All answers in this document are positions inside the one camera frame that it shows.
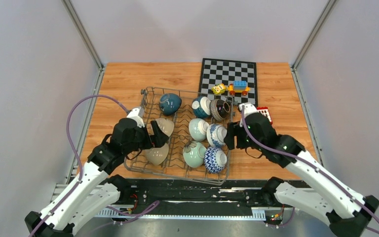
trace red toy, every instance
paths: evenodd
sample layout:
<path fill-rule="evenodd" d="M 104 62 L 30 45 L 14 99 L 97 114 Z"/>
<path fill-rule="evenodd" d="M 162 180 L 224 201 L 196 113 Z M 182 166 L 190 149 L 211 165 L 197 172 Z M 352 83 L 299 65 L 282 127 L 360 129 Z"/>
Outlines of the red toy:
<path fill-rule="evenodd" d="M 257 107 L 256 108 L 259 113 L 261 113 L 263 116 L 267 117 L 269 119 L 269 122 L 271 122 L 272 124 L 272 119 L 271 119 L 271 115 L 269 114 L 269 110 L 268 110 L 268 107 Z"/>

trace bowl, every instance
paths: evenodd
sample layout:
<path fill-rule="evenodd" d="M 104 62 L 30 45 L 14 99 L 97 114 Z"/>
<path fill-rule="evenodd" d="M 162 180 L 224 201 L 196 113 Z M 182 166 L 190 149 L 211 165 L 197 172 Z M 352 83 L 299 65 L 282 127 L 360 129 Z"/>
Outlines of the bowl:
<path fill-rule="evenodd" d="M 204 155 L 204 164 L 211 174 L 221 172 L 227 163 L 227 156 L 224 151 L 216 147 L 208 147 Z"/>
<path fill-rule="evenodd" d="M 160 165 L 162 162 L 166 159 L 169 153 L 169 145 L 165 143 L 163 147 L 159 148 L 150 148 L 145 151 L 145 157 L 146 159 L 154 164 L 154 165 Z"/>
<path fill-rule="evenodd" d="M 204 162 L 204 155 L 207 149 L 205 146 L 196 141 L 190 141 L 183 148 L 185 163 L 191 168 L 200 167 Z"/>
<path fill-rule="evenodd" d="M 229 116 L 230 105 L 221 99 L 212 100 L 210 103 L 210 113 L 215 120 L 223 121 Z"/>
<path fill-rule="evenodd" d="M 221 148 L 225 145 L 227 129 L 219 124 L 211 124 L 207 128 L 207 140 L 210 146 Z"/>
<path fill-rule="evenodd" d="M 173 115 L 182 104 L 182 99 L 174 93 L 166 93 L 160 97 L 159 109 L 166 116 Z"/>
<path fill-rule="evenodd" d="M 174 132 L 175 127 L 173 121 L 166 118 L 157 118 L 155 119 L 155 121 L 157 122 L 157 125 L 163 133 L 165 133 L 168 137 L 172 135 L 172 132 Z"/>
<path fill-rule="evenodd" d="M 192 101 L 192 111 L 197 118 L 205 119 L 210 116 L 210 99 L 199 96 Z"/>
<path fill-rule="evenodd" d="M 191 119 L 188 125 L 189 134 L 197 141 L 202 142 L 207 138 L 208 123 L 200 118 Z"/>

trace gray wall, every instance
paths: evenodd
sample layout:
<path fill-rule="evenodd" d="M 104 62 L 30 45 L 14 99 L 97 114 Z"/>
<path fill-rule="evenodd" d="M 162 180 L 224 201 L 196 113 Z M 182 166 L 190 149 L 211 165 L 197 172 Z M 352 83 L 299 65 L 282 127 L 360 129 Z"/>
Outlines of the gray wall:
<path fill-rule="evenodd" d="M 73 0 L 107 62 L 293 62 L 327 0 Z"/>
<path fill-rule="evenodd" d="M 324 165 L 379 198 L 379 1 L 340 0 L 299 74 Z"/>
<path fill-rule="evenodd" d="M 60 0 L 0 0 L 0 237 L 26 237 L 24 217 L 63 182 L 66 118 L 96 76 Z M 75 141 L 85 107 L 72 121 Z"/>

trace metal wire basket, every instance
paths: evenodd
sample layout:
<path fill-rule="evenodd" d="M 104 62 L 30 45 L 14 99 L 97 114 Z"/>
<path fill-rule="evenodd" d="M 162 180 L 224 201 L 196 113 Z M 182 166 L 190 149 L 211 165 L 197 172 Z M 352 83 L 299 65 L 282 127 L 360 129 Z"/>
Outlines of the metal wire basket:
<path fill-rule="evenodd" d="M 161 165 L 153 165 L 148 162 L 143 152 L 141 155 L 138 155 L 132 160 L 126 159 L 124 162 L 126 169 L 133 172 L 154 174 L 173 179 L 183 179 L 213 185 L 223 184 L 229 175 L 230 150 L 227 148 L 227 146 L 222 147 L 223 151 L 227 155 L 227 164 L 224 170 L 218 174 L 208 173 L 204 165 L 198 168 L 189 167 L 185 163 L 182 154 L 184 145 L 192 141 L 188 130 L 188 125 L 191 119 L 196 118 L 191 107 L 192 101 L 202 94 L 193 91 L 166 89 L 159 87 L 147 87 L 146 89 L 142 89 L 141 93 L 143 95 L 143 98 L 140 106 L 145 110 L 143 121 L 147 126 L 149 133 L 152 132 L 150 121 L 157 118 L 166 118 L 172 120 L 175 124 L 175 128 L 168 141 L 168 156 Z M 159 109 L 160 97 L 165 93 L 177 94 L 182 99 L 181 107 L 175 114 L 171 116 L 163 115 Z M 223 125 L 224 127 L 227 127 L 227 123 L 232 121 L 232 117 L 234 116 L 233 97 L 226 98 L 227 102 L 230 105 L 229 116 L 221 122 L 215 121 L 213 118 L 207 118 L 206 121 L 209 122 L 209 124 L 217 123 Z M 207 140 L 203 141 L 202 144 L 205 147 L 209 146 Z M 133 157 L 136 154 L 137 153 L 132 153 L 129 157 Z"/>

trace black and white checkerboard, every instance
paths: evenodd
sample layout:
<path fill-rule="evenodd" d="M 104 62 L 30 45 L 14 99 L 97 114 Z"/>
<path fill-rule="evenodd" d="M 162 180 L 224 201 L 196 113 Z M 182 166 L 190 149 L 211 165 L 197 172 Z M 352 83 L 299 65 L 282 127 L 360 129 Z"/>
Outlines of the black and white checkerboard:
<path fill-rule="evenodd" d="M 242 96 L 242 93 L 236 93 L 233 96 L 234 105 L 250 102 L 257 107 L 258 84 L 256 77 L 256 63 L 253 62 L 203 58 L 198 92 L 207 96 L 210 100 L 226 100 L 226 97 L 230 96 L 228 91 L 225 91 L 221 95 L 215 95 L 211 88 L 221 83 L 228 86 L 235 80 L 244 80 L 248 82 L 250 91 L 245 96 Z"/>

